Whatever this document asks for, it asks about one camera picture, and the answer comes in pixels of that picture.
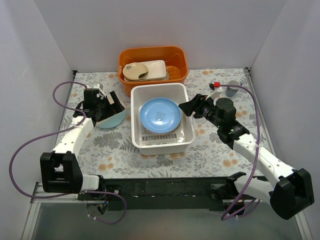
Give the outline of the light blue plate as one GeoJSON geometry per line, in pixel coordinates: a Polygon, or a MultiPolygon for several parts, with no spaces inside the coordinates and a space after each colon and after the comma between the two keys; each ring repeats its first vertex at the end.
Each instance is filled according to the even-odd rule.
{"type": "Polygon", "coordinates": [[[117,113],[109,118],[106,118],[102,121],[99,121],[96,123],[96,127],[100,129],[112,129],[116,126],[120,125],[124,119],[126,118],[127,112],[126,110],[123,110],[120,113],[117,113]]]}

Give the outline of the pink plate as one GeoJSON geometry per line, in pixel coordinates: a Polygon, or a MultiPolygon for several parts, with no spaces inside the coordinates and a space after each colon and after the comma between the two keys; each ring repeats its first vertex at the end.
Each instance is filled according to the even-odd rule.
{"type": "Polygon", "coordinates": [[[165,131],[165,132],[155,132],[155,131],[151,131],[145,127],[143,127],[143,130],[146,132],[146,133],[149,133],[149,134],[154,134],[154,135],[168,135],[168,134],[172,134],[174,132],[176,132],[178,130],[179,127],[176,127],[175,129],[172,129],[170,131],[165,131]]]}

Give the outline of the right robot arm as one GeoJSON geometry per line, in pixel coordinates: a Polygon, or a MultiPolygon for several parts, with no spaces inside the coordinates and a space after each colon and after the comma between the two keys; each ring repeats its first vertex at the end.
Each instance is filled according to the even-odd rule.
{"type": "Polygon", "coordinates": [[[229,98],[213,101],[197,94],[192,100],[179,104],[182,112],[195,119],[205,118],[217,127],[219,139],[235,152],[245,157],[265,177],[259,180],[237,172],[225,181],[222,187],[232,199],[248,195],[262,200],[282,219],[288,220],[314,202],[312,178],[304,168],[294,169],[285,164],[264,147],[236,119],[236,108],[229,98]]]}

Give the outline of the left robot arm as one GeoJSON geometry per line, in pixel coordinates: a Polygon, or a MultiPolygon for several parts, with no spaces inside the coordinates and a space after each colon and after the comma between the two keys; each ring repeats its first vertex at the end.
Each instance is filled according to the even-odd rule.
{"type": "Polygon", "coordinates": [[[99,175],[83,174],[78,156],[83,143],[94,128],[110,129],[126,117],[126,109],[115,91],[107,94],[99,88],[87,88],[83,101],[74,109],[71,130],[58,145],[40,157],[42,186],[47,193],[78,194],[89,191],[95,200],[106,196],[99,175]]]}

